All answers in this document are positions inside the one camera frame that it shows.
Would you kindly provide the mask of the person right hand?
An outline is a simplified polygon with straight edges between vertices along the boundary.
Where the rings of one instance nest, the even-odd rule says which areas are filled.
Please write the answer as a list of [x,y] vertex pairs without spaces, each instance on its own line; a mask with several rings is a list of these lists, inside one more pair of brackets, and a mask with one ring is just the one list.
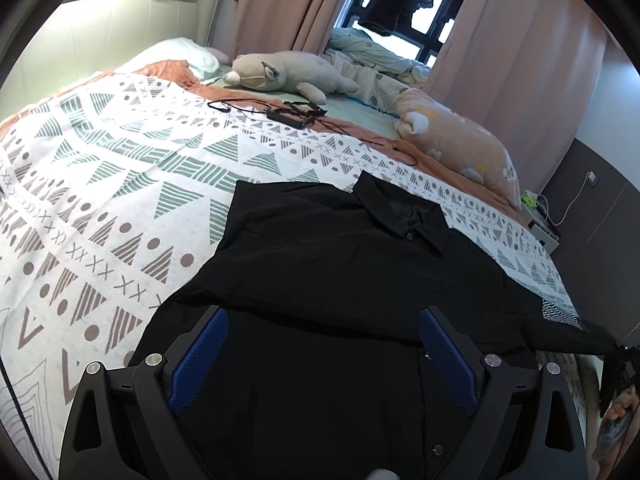
[[600,423],[596,448],[592,459],[604,468],[613,468],[638,432],[634,422],[639,406],[636,388],[624,390],[612,404]]

